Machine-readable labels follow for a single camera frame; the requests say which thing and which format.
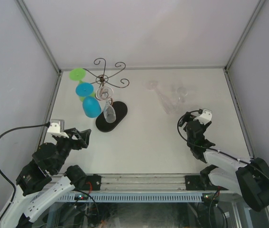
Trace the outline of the blue plastic wine glass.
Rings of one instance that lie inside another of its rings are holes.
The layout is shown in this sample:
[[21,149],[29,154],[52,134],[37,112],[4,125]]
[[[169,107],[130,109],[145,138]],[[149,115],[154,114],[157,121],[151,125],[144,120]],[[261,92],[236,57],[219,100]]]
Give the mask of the blue plastic wine glass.
[[102,109],[98,100],[94,96],[91,96],[94,92],[92,84],[87,82],[80,83],[76,87],[75,92],[78,96],[84,98],[82,101],[82,107],[87,117],[96,118],[101,114]]

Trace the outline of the clear champagne flute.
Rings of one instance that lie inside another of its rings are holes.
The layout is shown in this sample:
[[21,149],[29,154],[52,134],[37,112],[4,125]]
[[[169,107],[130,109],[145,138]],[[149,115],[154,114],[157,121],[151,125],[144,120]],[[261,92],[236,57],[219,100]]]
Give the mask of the clear champagne flute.
[[105,107],[103,110],[104,118],[107,123],[113,123],[116,121],[116,113],[112,106],[113,104],[113,90],[108,86],[101,86],[96,91],[95,97],[100,101],[105,101]]

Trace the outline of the green plastic wine glass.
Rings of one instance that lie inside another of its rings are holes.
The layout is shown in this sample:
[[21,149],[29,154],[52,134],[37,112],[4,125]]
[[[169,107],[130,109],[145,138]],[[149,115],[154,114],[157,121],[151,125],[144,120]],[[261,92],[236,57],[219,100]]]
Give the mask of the green plastic wine glass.
[[85,76],[86,70],[83,68],[75,68],[69,73],[69,79],[78,83],[75,88],[75,93],[81,102],[83,102],[87,96],[94,97],[95,95],[93,85],[84,81]]

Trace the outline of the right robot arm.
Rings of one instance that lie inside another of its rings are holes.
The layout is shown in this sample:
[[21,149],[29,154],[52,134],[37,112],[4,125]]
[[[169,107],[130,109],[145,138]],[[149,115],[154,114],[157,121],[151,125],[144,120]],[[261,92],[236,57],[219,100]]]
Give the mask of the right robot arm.
[[216,149],[204,135],[211,123],[212,112],[207,109],[186,112],[177,122],[192,155],[208,165],[200,172],[201,186],[223,187],[242,196],[254,211],[263,210],[269,206],[268,164],[261,158],[244,159]]

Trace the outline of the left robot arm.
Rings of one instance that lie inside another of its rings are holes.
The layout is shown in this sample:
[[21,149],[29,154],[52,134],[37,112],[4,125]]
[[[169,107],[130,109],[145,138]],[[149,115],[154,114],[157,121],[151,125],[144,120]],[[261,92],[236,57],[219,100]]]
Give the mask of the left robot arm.
[[12,185],[13,193],[0,211],[0,228],[30,228],[61,196],[86,186],[87,175],[79,165],[72,165],[59,181],[40,194],[52,176],[59,173],[72,150],[88,147],[90,134],[90,129],[80,132],[71,128],[53,137],[56,144],[48,142],[38,147]]

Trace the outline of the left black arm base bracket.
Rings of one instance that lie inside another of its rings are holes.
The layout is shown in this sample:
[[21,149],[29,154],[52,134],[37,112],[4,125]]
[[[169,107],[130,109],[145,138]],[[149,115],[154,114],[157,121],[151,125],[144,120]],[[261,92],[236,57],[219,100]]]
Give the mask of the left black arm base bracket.
[[88,175],[83,189],[88,191],[99,191],[101,189],[101,183],[102,177],[100,175]]

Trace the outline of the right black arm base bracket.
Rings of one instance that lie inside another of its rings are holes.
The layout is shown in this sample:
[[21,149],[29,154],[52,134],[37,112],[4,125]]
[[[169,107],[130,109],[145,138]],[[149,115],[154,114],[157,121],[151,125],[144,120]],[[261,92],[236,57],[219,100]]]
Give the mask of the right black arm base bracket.
[[188,191],[204,190],[200,175],[186,175],[185,185]]

